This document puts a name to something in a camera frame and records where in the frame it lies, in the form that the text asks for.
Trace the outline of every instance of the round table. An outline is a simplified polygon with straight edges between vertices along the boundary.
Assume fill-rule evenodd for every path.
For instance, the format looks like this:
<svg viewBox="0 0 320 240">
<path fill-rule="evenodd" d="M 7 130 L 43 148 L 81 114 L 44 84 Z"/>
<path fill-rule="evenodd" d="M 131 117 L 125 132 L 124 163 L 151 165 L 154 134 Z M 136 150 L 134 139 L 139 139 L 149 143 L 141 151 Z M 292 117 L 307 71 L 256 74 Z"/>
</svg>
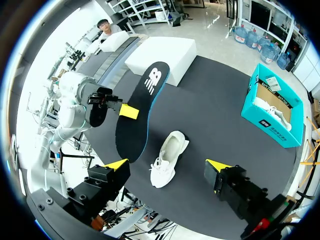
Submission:
<svg viewBox="0 0 320 240">
<path fill-rule="evenodd" d="M 130 70 L 113 94 L 128 101 L 140 76 Z M 296 149 L 283 148 L 241 117 L 250 77 L 222 63 L 197 56 L 178 87 L 166 84 L 149 119 L 149 136 L 141 157 L 130 165 L 125 187 L 146 205 L 192 231 L 222 239 L 239 239 L 247 223 L 219 201 L 204 178 L 205 160 L 240 165 L 273 199 L 283 193 L 294 168 Z M 104 123 L 85 132 L 105 163 L 120 160 L 115 144 L 118 116 L 108 110 Z M 150 182 L 150 164 L 170 132 L 190 140 L 163 188 Z"/>
</svg>

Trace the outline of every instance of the insole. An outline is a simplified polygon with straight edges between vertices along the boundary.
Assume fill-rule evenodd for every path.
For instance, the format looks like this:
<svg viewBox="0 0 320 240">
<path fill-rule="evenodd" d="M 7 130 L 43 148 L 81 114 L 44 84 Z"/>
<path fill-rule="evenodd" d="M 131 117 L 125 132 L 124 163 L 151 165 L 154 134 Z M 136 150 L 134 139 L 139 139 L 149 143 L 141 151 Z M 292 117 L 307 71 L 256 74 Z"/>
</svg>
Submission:
<svg viewBox="0 0 320 240">
<path fill-rule="evenodd" d="M 135 162 L 146 147 L 150 113 L 169 73 L 165 62 L 158 61 L 149 66 L 127 103 L 139 110 L 137 119 L 119 116 L 115 130 L 116 149 L 120 157 L 129 159 L 130 163 Z"/>
<path fill-rule="evenodd" d="M 163 160 L 172 162 L 172 159 L 177 156 L 179 150 L 179 141 L 176 137 L 171 137 L 167 142 Z"/>
</svg>

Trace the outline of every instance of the man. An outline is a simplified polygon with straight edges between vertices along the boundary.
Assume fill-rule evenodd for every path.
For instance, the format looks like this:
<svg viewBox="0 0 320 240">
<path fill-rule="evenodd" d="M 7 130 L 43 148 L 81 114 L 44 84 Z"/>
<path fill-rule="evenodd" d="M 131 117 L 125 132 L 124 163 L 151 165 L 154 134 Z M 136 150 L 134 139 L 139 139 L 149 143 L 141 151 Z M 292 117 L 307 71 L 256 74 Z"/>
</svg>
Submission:
<svg viewBox="0 0 320 240">
<path fill-rule="evenodd" d="M 106 40 L 111 34 L 121 32 L 122 30 L 116 24 L 110 24 L 107 19 L 100 20 L 96 26 L 98 29 L 102 30 L 100 37 L 98 38 L 99 42 L 102 43 Z"/>
</svg>

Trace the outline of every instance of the screw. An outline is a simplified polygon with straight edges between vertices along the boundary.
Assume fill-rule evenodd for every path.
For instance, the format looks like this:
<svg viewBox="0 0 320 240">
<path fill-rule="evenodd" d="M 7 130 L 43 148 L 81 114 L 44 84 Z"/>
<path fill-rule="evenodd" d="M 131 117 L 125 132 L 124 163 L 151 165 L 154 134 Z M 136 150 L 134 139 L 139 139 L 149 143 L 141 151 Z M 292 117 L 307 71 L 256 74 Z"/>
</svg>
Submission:
<svg viewBox="0 0 320 240">
<path fill-rule="evenodd" d="M 82 195 L 79 196 L 79 199 L 80 199 L 81 202 L 84 203 L 88 198 L 87 198 L 86 195 L 82 194 Z"/>
<path fill-rule="evenodd" d="M 73 189 L 72 187 L 68 187 L 68 188 L 66 189 L 66 193 L 67 193 L 70 197 L 72 197 L 73 195 L 75 195 L 74 189 Z"/>
<path fill-rule="evenodd" d="M 43 210 L 45 210 L 45 206 L 43 206 L 42 204 L 39 204 L 39 205 L 38 205 L 38 209 L 39 209 L 40 211 L 43 211 Z"/>
<path fill-rule="evenodd" d="M 51 205 L 51 204 L 54 203 L 54 201 L 52 200 L 52 198 L 47 198 L 47 199 L 45 200 L 45 202 L 46 202 L 46 204 L 48 204 L 48 205 Z"/>
</svg>

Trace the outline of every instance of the floor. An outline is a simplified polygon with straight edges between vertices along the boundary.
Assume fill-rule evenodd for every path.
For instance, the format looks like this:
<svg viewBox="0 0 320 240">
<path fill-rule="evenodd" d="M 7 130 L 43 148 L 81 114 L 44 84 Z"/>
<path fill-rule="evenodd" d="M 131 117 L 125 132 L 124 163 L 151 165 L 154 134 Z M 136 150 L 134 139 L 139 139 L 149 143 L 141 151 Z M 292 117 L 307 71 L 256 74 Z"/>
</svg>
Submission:
<svg viewBox="0 0 320 240">
<path fill-rule="evenodd" d="M 206 8 L 186 8 L 185 12 L 190 14 L 193 20 L 185 20 L 181 26 L 170 27 L 166 23 L 155 23 L 147 25 L 147 31 L 138 26 L 134 30 L 139 34 L 147 34 L 148 36 L 167 36 L 195 39 L 198 55 L 212 59 L 223 64 L 229 65 L 247 75 L 251 75 L 260 60 L 260 54 L 257 50 L 248 48 L 246 45 L 239 44 L 234 40 L 233 33 L 228 34 L 229 19 L 226 18 L 226 5 L 217 3 L 206 3 Z M 311 117 L 311 105 L 308 101 L 307 92 L 300 81 L 286 70 L 281 70 L 276 63 L 268 66 L 273 72 L 280 76 L 287 84 L 300 96 L 304 103 L 304 116 Z M 305 119 L 306 137 L 310 139 L 311 126 Z M 305 156 L 308 152 L 308 145 L 304 142 Z M 76 154 L 70 143 L 63 146 L 64 152 L 68 154 Z M 82 159 L 65 160 L 64 172 L 68 186 L 73 187 L 82 182 L 86 176 L 86 162 Z M 96 158 L 92 164 L 102 164 L 99 158 Z M 305 169 L 300 168 L 297 178 L 301 178 L 305 174 Z M 297 191 L 297 184 L 292 184 L 291 192 Z M 114 202 L 108 203 L 111 209 L 115 207 Z M 146 229 L 146 224 L 138 225 L 141 229 Z M 141 234 L 131 237 L 134 240 L 154 240 L 155 235 Z M 171 231 L 163 240 L 214 240 L 217 238 L 205 236 L 193 231 L 190 231 L 182 226 L 178 226 L 174 231 Z"/>
</svg>

